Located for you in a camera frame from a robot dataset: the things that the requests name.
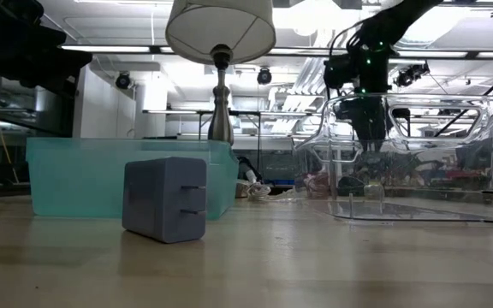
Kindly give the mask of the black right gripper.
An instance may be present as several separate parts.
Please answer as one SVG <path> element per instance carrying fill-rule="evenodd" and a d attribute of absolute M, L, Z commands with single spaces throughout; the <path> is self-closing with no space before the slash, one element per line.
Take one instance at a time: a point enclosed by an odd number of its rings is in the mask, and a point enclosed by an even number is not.
<path fill-rule="evenodd" d="M 362 145 L 382 145 L 390 130 L 390 121 L 385 114 L 367 115 L 364 112 L 386 112 L 388 105 L 382 95 L 390 89 L 388 82 L 389 59 L 395 54 L 385 41 L 375 40 L 368 44 L 353 45 L 346 53 L 334 54 L 324 61 L 324 84 L 327 102 L 324 111 L 341 96 L 340 90 L 353 83 L 353 106 L 361 113 L 353 114 L 353 130 Z"/>

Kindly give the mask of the light blue wall charger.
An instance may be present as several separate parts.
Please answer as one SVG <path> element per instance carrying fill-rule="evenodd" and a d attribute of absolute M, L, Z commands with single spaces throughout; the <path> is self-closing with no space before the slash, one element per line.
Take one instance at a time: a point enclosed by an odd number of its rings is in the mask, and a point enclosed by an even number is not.
<path fill-rule="evenodd" d="M 205 235 L 207 164 L 199 158 L 165 157 L 125 165 L 122 226 L 173 244 Z"/>

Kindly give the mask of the black ceiling-mounted device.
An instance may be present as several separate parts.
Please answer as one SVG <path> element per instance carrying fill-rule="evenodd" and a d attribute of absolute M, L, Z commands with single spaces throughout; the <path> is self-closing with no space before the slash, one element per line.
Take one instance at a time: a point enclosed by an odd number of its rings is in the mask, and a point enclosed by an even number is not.
<path fill-rule="evenodd" d="M 398 75 L 394 78 L 394 84 L 398 87 L 408 87 L 430 72 L 431 71 L 427 62 L 423 64 L 410 65 L 399 70 Z"/>

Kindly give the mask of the clear plastic bin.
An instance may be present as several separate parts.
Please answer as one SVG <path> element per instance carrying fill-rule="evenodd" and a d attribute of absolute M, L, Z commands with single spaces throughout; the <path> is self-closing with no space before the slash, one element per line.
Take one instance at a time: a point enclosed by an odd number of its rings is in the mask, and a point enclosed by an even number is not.
<path fill-rule="evenodd" d="M 337 98 L 293 149 L 309 207 L 361 221 L 493 220 L 493 96 L 383 94 L 390 130 L 364 150 Z"/>

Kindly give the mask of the ceiling light strip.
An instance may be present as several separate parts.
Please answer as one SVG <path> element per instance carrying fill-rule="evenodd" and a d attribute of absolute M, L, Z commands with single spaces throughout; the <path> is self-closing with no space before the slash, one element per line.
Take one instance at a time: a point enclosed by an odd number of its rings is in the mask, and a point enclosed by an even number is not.
<path fill-rule="evenodd" d="M 400 50 L 400 57 L 410 58 L 464 58 L 465 51 L 445 51 L 445 50 Z"/>
<path fill-rule="evenodd" d="M 91 53 L 150 53 L 148 46 L 128 45 L 63 45 L 64 50 L 85 51 Z"/>

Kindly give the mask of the silver lamp base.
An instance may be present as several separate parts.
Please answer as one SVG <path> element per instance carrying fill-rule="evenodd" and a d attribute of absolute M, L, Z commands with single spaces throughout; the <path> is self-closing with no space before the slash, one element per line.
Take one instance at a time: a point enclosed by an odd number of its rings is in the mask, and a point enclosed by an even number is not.
<path fill-rule="evenodd" d="M 218 81 L 212 90 L 215 108 L 208 130 L 208 139 L 227 142 L 230 145 L 234 143 L 234 134 L 229 119 L 230 90 L 225 84 L 225 76 L 232 56 L 232 50 L 225 44 L 218 44 L 211 51 Z"/>

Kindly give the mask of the white lamp shade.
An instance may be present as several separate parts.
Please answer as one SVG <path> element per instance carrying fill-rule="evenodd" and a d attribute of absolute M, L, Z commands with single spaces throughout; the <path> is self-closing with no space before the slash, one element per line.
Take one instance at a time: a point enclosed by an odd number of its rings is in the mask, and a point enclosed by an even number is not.
<path fill-rule="evenodd" d="M 211 52 L 224 45 L 232 64 L 250 62 L 276 45 L 271 0 L 175 0 L 165 28 L 172 51 L 210 65 Z"/>

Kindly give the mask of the long background table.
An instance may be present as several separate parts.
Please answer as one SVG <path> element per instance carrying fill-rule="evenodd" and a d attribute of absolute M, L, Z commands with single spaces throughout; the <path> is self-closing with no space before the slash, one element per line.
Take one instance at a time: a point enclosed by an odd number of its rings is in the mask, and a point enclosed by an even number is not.
<path fill-rule="evenodd" d="M 169 131 L 179 139 L 207 139 L 212 120 L 211 110 L 144 110 L 150 116 L 165 115 Z M 230 110 L 232 133 L 236 138 L 305 138 L 312 134 L 307 128 L 319 123 L 321 114 L 313 112 Z"/>

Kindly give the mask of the green translucent plastic bin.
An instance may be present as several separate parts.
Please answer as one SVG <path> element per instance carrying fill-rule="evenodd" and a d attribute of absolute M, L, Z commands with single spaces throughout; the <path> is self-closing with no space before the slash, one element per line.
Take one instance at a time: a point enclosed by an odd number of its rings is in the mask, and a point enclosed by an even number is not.
<path fill-rule="evenodd" d="M 212 140 L 29 138 L 26 146 L 33 212 L 38 216 L 120 218 L 129 162 L 165 157 L 207 164 L 206 218 L 235 203 L 239 162 L 230 145 Z"/>

